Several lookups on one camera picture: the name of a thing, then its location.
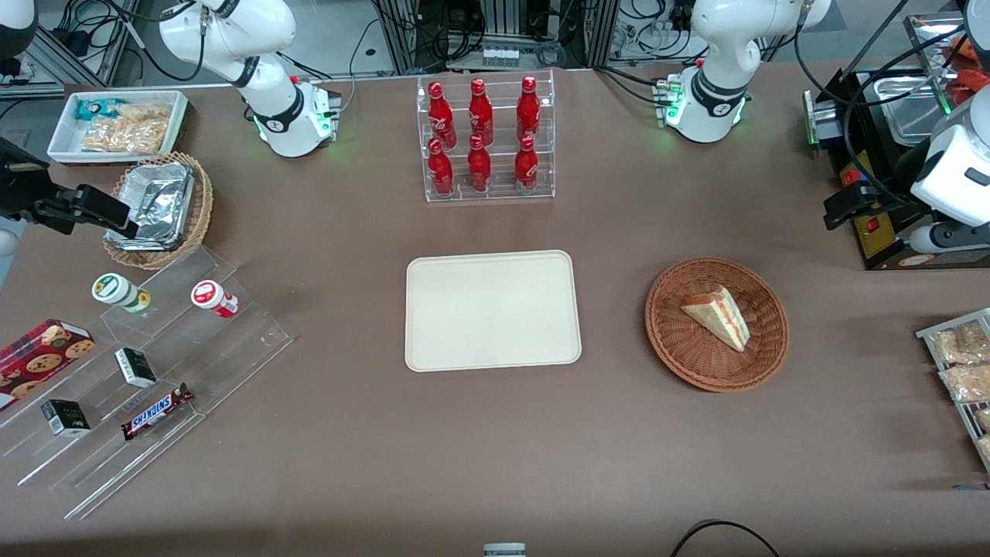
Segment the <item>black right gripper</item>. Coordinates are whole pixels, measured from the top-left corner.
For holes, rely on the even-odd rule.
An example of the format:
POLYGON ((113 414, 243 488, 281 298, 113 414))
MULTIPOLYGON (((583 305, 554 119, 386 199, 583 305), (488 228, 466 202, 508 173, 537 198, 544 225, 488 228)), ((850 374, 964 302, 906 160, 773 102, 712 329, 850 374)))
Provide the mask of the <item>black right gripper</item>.
POLYGON ((52 181, 47 163, 1 138, 1 213, 10 220, 26 220, 61 235, 70 235, 77 223, 94 224, 135 239, 138 225, 128 218, 130 206, 94 186, 78 186, 75 209, 65 198, 68 189, 52 181))

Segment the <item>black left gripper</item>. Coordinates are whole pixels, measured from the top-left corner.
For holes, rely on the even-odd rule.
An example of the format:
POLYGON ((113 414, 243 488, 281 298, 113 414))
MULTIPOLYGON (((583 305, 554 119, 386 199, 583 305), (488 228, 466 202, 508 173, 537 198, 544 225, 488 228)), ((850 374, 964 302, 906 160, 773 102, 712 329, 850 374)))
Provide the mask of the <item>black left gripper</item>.
POLYGON ((903 152, 897 161, 887 163, 887 167, 878 176, 886 193, 879 193, 874 186, 847 186, 824 200, 824 228, 835 231, 846 222, 860 217, 873 217, 877 215, 878 208, 910 206, 915 209, 930 209, 929 203, 919 200, 911 193, 929 155, 930 143, 930 140, 923 140, 903 152))

